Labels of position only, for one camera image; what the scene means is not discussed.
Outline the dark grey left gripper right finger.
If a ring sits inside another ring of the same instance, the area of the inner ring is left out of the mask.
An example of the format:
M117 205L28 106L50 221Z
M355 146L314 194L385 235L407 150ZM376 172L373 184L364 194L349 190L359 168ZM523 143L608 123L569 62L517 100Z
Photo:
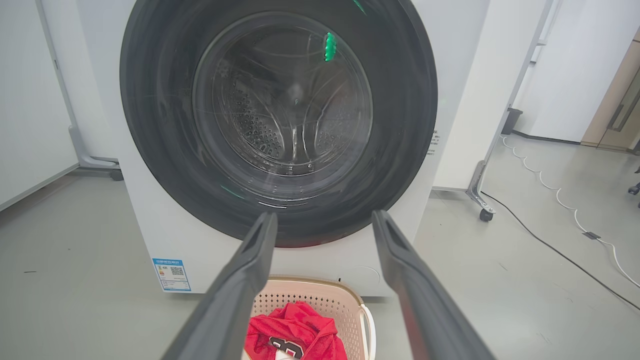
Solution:
M414 360L493 360L494 354L386 210L372 228L386 284L398 296Z

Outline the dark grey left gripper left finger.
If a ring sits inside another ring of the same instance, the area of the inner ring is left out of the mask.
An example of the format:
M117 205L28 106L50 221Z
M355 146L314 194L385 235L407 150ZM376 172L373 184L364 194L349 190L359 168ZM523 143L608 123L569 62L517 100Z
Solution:
M163 360L240 360L254 299L265 287L275 249L277 215L261 214L194 308Z

